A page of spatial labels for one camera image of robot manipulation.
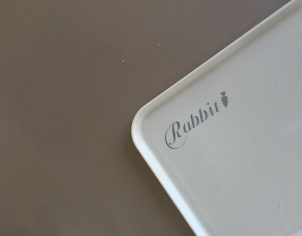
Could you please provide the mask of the cream rabbit tray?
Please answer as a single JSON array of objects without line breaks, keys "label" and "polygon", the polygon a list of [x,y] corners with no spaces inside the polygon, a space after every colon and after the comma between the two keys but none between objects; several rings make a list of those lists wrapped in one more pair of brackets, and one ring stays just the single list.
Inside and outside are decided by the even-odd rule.
[{"label": "cream rabbit tray", "polygon": [[133,142],[198,236],[302,236],[302,0],[142,107]]}]

